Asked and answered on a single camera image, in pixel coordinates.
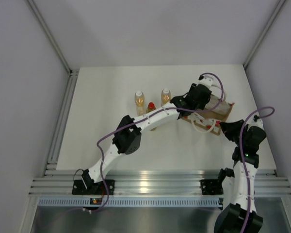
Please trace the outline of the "clear jar dark lid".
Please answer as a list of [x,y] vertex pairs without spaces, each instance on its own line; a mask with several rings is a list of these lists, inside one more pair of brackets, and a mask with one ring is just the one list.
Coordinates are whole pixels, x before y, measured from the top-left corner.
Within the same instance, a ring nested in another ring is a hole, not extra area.
[[213,112],[216,112],[220,115],[226,115],[231,108],[231,104],[226,102],[225,100],[220,101],[219,97],[215,95],[211,95],[210,101],[205,105],[205,108],[206,109],[214,108],[212,110]]

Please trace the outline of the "yellow dish soap red cap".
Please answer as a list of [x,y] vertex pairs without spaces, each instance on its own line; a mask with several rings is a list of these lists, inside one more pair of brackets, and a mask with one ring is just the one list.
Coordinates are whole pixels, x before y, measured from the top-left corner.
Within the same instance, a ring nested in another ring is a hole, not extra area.
[[155,104],[153,102],[150,102],[146,108],[146,113],[149,114],[150,112],[153,112],[154,110],[156,110]]

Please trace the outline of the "amber bottle white cap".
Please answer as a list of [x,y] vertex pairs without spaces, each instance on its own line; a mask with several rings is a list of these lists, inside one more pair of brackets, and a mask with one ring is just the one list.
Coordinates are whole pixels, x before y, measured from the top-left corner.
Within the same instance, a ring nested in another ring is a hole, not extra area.
[[161,92],[161,106],[167,104],[171,99],[171,92],[168,88],[164,88]]
[[145,96],[142,91],[135,93],[135,104],[137,116],[141,116],[145,113]]

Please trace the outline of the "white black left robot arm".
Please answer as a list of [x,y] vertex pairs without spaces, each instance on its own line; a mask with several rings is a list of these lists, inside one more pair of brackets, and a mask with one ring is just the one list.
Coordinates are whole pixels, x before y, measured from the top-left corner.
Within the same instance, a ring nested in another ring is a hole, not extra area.
[[89,194],[96,193],[100,183],[118,160],[136,152],[141,143],[141,136],[162,124],[176,121],[195,112],[203,112],[210,101],[210,87],[199,83],[192,84],[188,93],[172,98],[162,107],[144,115],[132,118],[126,115],[117,129],[97,141],[101,160],[86,169],[81,180],[83,188]]

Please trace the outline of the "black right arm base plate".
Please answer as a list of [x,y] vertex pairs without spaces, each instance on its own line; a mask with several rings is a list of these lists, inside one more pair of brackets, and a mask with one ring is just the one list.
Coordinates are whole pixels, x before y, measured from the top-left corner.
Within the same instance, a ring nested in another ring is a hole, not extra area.
[[216,179],[203,179],[200,181],[201,191],[203,195],[222,195],[222,183]]

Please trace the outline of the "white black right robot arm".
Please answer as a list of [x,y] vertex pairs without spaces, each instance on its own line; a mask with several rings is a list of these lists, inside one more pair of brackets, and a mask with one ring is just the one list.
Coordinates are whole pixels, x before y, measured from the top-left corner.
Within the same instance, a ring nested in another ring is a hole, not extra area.
[[221,169],[216,180],[217,189],[224,194],[223,209],[219,214],[216,233],[258,233],[263,218],[257,214],[254,183],[259,167],[260,143],[266,138],[263,122],[254,116],[251,123],[244,120],[221,122],[225,137],[236,144],[232,154],[233,168]]

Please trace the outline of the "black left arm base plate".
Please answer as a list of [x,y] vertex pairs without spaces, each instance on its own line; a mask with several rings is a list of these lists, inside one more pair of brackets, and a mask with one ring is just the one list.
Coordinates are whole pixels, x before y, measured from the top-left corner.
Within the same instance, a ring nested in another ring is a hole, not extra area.
[[83,180],[74,180],[72,187],[72,195],[106,195],[109,191],[110,195],[114,193],[115,180],[105,180],[103,182],[91,183],[85,185]]

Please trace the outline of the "jute watermelon canvas bag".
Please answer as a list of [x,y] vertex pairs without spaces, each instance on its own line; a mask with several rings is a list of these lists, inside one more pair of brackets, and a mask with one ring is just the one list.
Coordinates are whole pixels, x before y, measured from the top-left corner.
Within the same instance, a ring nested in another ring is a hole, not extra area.
[[221,122],[226,122],[233,107],[234,102],[226,101],[226,92],[223,93],[223,100],[218,107],[210,112],[205,113],[191,113],[185,116],[182,120],[190,123],[194,130],[199,133],[212,133],[219,136],[221,133]]

